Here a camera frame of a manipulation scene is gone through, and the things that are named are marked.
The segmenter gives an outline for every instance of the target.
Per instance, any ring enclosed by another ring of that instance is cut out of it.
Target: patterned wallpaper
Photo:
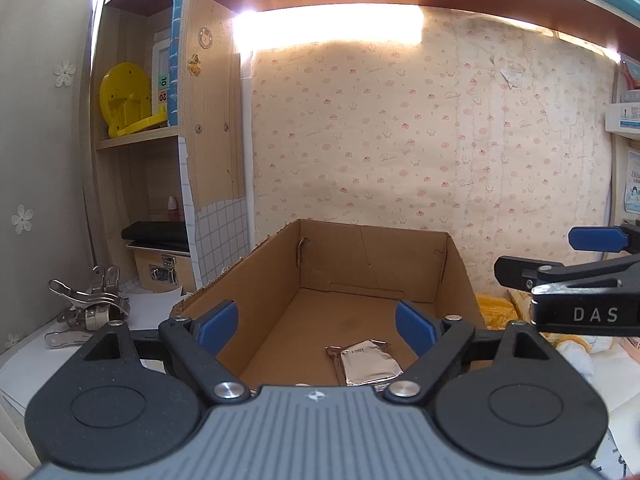
[[[489,16],[423,12],[419,46],[254,55],[256,241],[295,218],[445,230],[493,294],[502,254],[592,259],[566,234],[604,219],[613,62]]]

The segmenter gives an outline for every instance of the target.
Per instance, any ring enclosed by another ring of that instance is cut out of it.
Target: silver pouch
[[[367,339],[347,347],[327,346],[327,353],[334,358],[335,372],[342,386],[372,384],[383,390],[402,368],[386,349],[388,343]]]

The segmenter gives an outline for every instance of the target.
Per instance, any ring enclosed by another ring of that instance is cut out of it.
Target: metal screw
[[[213,393],[217,396],[222,397],[223,399],[237,399],[242,394],[244,394],[244,386],[239,383],[233,382],[224,382],[220,384],[216,384],[213,388]]]
[[[389,391],[396,397],[414,397],[420,393],[420,386],[413,381],[396,381],[389,385]]]

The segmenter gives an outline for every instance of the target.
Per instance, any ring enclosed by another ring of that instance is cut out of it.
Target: metal clip
[[[66,332],[49,332],[44,336],[44,343],[49,348],[81,345],[89,341],[93,333],[87,330],[66,330]]]
[[[51,280],[49,282],[49,290],[69,300],[76,308],[87,308],[95,303],[109,303],[117,307],[125,316],[128,316],[130,313],[129,301],[115,294],[108,294],[106,292],[85,294],[84,292],[73,290],[59,280]]]
[[[100,294],[104,291],[104,267],[96,265],[91,275],[91,293]]]
[[[111,266],[107,269],[106,282],[104,284],[104,292],[117,296],[118,280],[120,279],[120,267]]]
[[[111,320],[109,318],[110,306],[108,303],[97,303],[88,306],[84,310],[84,324],[86,329],[95,332],[102,325],[107,324]]]
[[[149,275],[156,282],[178,284],[178,274],[175,272],[175,257],[162,255],[162,267],[149,265]]]

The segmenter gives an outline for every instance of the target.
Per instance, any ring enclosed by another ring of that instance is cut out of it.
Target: white paper
[[[591,462],[591,467],[608,480],[623,480],[631,476],[610,430],[607,431],[607,434],[602,439],[602,443],[596,452],[596,458]]]
[[[609,414],[609,428],[629,470],[640,473],[640,395]]]
[[[619,344],[593,354],[593,387],[609,411],[609,429],[630,471],[640,473],[640,363]]]
[[[625,211],[640,213],[640,153],[632,150],[626,166]]]
[[[640,364],[614,343],[610,350],[591,355],[595,377],[593,387],[609,413],[640,393]]]
[[[182,288],[161,294],[127,294],[131,313],[127,323],[131,330],[148,330],[169,317],[172,306],[180,301]],[[49,323],[40,334],[18,350],[0,368],[0,393],[21,413],[47,380],[80,348],[51,349],[44,343],[47,332],[62,332],[68,325]]]
[[[131,313],[127,324],[131,330],[152,330],[169,317],[172,307],[182,297],[182,287],[161,294],[123,294],[129,298]]]
[[[522,88],[522,72],[511,68],[501,68],[500,73],[509,83],[509,88]]]
[[[640,107],[638,104],[624,103],[620,106],[620,126],[640,128]]]

